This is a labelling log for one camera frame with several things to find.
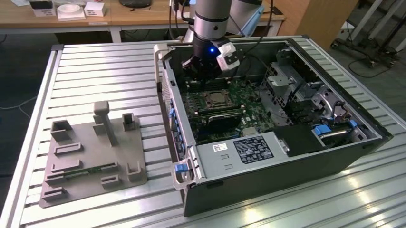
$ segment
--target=cpu socket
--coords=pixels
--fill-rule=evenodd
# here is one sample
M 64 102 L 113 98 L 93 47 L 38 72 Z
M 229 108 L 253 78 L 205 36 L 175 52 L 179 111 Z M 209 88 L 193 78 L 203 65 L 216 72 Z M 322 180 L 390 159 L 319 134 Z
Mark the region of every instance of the cpu socket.
M 205 92 L 203 93 L 203 97 L 208 109 L 232 107 L 233 105 L 225 90 Z

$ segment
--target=motherboard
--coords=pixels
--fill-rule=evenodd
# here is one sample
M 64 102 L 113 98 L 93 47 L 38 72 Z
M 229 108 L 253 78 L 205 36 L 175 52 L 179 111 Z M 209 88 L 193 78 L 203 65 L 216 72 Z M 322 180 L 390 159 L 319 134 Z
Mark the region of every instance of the motherboard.
M 245 79 L 187 82 L 181 100 L 197 145 L 263 133 L 273 128 L 259 97 L 259 85 Z

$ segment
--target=floor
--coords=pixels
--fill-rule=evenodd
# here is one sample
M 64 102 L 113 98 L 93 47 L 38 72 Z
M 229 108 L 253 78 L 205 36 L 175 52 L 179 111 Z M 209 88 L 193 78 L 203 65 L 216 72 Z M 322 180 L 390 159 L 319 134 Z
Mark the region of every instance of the floor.
M 367 11 L 367 8 L 355 9 L 350 16 L 350 21 L 358 23 Z M 380 17 L 375 12 L 366 30 L 372 26 L 374 21 Z M 378 39 L 391 30 L 395 21 L 388 22 L 388 26 L 380 32 Z M 127 32 L 123 41 L 161 40 L 167 36 L 164 30 Z M 391 45 L 396 46 L 406 37 L 403 26 Z M 58 41 L 53 34 L 9 35 L 0 43 L 0 107 L 18 105 L 24 100 L 36 96 L 42 78 L 42 73 L 48 61 L 50 46 Z M 362 54 L 338 47 L 328 51 L 336 61 L 347 67 L 354 60 L 363 58 Z M 406 63 L 406 52 L 400 52 L 402 62 Z M 384 67 L 370 69 L 360 62 L 352 65 L 352 70 L 358 74 L 371 76 L 386 70 Z M 395 66 L 375 78 L 358 77 L 378 98 L 388 107 L 406 119 L 406 65 Z M 24 111 L 30 115 L 34 100 L 22 106 Z M 2 209 L 6 197 L 8 186 L 12 179 L 13 169 L 24 141 L 29 119 L 18 109 L 8 111 L 0 110 L 0 210 Z

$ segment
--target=power supply label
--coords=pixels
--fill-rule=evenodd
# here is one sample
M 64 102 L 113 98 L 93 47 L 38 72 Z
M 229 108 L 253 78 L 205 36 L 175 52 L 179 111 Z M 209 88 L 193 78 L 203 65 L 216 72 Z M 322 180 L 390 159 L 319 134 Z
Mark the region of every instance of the power supply label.
M 233 141 L 235 149 L 244 164 L 272 158 L 272 152 L 261 136 Z

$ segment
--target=metal bracket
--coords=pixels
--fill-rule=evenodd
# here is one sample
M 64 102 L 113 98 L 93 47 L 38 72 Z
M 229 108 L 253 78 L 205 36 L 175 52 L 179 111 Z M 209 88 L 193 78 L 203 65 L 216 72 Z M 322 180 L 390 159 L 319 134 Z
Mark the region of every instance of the metal bracket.
M 159 83 L 159 60 L 169 53 L 167 44 L 156 44 L 153 46 L 153 68 L 155 68 L 155 82 Z

